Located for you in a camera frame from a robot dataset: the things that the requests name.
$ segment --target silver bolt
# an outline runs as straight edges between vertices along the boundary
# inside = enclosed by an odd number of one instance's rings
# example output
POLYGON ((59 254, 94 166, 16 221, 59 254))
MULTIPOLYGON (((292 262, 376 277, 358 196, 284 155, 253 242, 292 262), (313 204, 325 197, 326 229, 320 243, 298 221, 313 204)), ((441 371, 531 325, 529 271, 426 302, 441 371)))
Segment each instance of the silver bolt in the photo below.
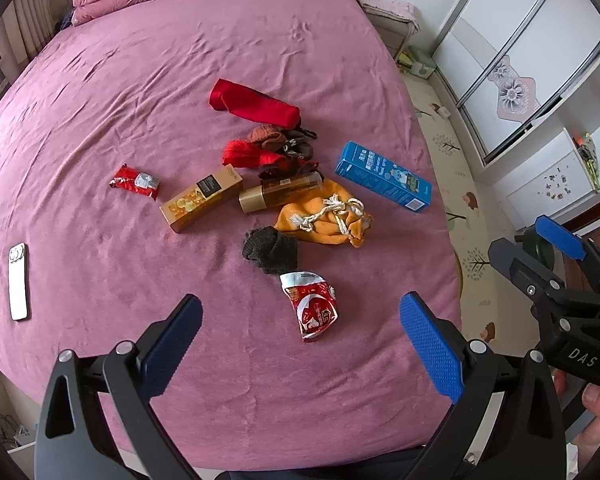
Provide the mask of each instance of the silver bolt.
POLYGON ((73 356, 74 356, 73 351, 71 351, 71 350, 62 350, 60 352, 60 355, 58 356, 58 361, 60 361, 61 363, 65 363, 67 361, 70 361, 73 356))
POLYGON ((123 341, 116 346, 116 354, 127 355, 134 349, 134 344, 131 341, 123 341))
POLYGON ((469 343, 469 348, 475 354, 484 354, 487 351, 487 345, 477 339, 469 343))
POLYGON ((544 356, 542 355, 542 352, 539 352, 538 350, 532 350, 531 352, 529 352, 529 357, 531 357, 536 363, 541 363, 542 361, 544 361, 544 356))

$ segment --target beige curtain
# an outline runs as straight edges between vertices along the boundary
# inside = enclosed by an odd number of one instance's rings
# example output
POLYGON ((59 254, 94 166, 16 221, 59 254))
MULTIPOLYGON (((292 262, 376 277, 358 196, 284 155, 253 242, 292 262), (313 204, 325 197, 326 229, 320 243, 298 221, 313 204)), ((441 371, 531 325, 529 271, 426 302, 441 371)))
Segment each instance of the beige curtain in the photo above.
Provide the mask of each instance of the beige curtain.
POLYGON ((13 0, 0 19, 0 66, 11 83, 53 37, 66 0, 13 0))

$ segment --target white smartphone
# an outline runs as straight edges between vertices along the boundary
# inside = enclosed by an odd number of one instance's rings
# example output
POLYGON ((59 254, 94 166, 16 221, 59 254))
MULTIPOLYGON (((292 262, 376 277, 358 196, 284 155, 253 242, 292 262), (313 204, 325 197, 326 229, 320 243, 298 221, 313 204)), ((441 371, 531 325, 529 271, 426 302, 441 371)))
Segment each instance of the white smartphone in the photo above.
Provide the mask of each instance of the white smartphone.
POLYGON ((9 304, 11 319, 21 321, 29 316, 27 306, 27 247, 17 244, 9 250, 9 304))

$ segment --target sliding wardrobe door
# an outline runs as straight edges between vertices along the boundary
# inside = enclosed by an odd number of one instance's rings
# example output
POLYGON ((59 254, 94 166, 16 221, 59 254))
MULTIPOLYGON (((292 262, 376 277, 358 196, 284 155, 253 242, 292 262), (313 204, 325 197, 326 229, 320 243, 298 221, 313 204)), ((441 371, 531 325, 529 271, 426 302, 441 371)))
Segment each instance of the sliding wardrobe door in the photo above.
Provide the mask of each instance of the sliding wardrobe door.
POLYGON ((546 0, 464 103, 486 153, 553 98, 599 42, 600 15, 589 0, 546 0))
POLYGON ((538 0, 469 0, 434 54, 460 99, 524 21, 538 0))

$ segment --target blue box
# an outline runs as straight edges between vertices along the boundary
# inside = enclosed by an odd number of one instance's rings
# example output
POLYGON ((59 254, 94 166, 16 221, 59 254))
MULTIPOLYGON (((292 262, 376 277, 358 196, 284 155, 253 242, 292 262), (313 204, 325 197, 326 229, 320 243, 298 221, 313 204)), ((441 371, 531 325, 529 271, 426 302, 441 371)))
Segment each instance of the blue box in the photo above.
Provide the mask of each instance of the blue box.
POLYGON ((431 184, 355 142, 342 151, 336 173, 412 211, 431 204, 431 184))

